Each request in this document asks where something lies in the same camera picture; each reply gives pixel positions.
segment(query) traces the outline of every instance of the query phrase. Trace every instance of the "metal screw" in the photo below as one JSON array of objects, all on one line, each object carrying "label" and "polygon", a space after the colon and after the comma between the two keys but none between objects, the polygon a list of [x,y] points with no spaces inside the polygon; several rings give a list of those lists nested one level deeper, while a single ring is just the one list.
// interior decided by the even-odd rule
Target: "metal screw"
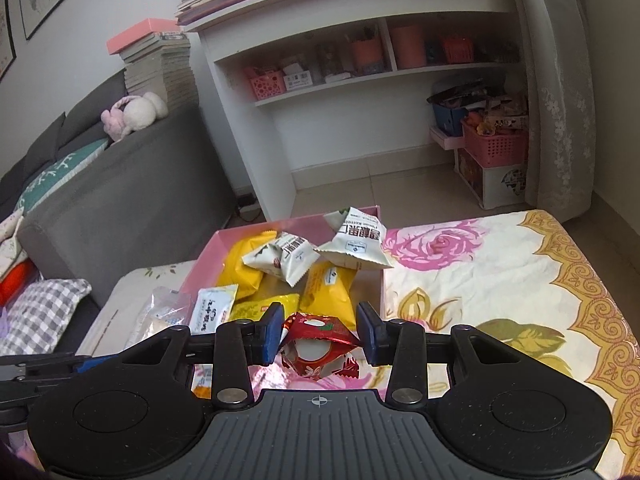
[{"label": "metal screw", "polygon": [[391,394],[391,398],[401,404],[415,404],[422,400],[422,394],[414,388],[398,388]]},{"label": "metal screw", "polygon": [[246,391],[240,388],[225,388],[218,392],[218,400],[225,404],[239,404],[247,397]]}]

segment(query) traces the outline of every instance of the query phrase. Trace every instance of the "floral tablecloth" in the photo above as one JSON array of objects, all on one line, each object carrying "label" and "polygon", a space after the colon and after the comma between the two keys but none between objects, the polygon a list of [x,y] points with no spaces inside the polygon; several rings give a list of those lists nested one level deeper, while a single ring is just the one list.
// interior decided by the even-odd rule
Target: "floral tablecloth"
[{"label": "floral tablecloth", "polygon": [[[447,333],[471,324],[585,383],[610,407],[614,429],[597,471],[640,474],[640,351],[611,296],[562,226],[540,210],[389,230],[395,264],[384,274],[382,316]],[[360,378],[317,383],[279,363],[252,370],[262,388],[377,388],[388,367],[359,356]],[[430,397],[449,388],[430,365]]]}]

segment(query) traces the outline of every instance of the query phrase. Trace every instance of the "blue storage box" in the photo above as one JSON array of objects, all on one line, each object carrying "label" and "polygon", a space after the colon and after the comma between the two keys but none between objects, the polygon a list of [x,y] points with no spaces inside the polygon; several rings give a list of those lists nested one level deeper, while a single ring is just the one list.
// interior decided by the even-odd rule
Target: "blue storage box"
[{"label": "blue storage box", "polygon": [[439,129],[451,137],[462,137],[460,121],[468,114],[466,108],[447,108],[434,104],[433,113],[436,116],[436,124]]}]

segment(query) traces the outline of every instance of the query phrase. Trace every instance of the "gray sofa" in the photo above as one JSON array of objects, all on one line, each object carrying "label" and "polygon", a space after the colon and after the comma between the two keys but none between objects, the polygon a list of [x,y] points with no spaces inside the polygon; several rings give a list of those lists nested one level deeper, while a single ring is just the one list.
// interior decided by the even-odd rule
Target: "gray sofa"
[{"label": "gray sofa", "polygon": [[[52,161],[105,137],[100,113],[124,94],[119,72],[44,131],[0,181],[2,214],[14,208],[21,190]],[[228,221],[235,203],[193,106],[112,144],[30,211],[18,240],[43,276],[84,278],[93,289],[56,350],[78,348],[123,275],[196,258]]]}]

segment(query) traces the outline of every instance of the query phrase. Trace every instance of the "crosshair symbol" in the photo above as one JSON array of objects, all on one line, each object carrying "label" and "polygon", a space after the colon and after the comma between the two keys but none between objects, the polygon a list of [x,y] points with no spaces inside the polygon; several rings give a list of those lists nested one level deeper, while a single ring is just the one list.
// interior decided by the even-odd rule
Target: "crosshair symbol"
[{"label": "crosshair symbol", "polygon": [[320,406],[324,406],[326,403],[331,401],[326,397],[318,395],[318,396],[315,396],[313,399],[308,400],[307,402],[311,402],[312,404],[315,404],[319,408]]}]

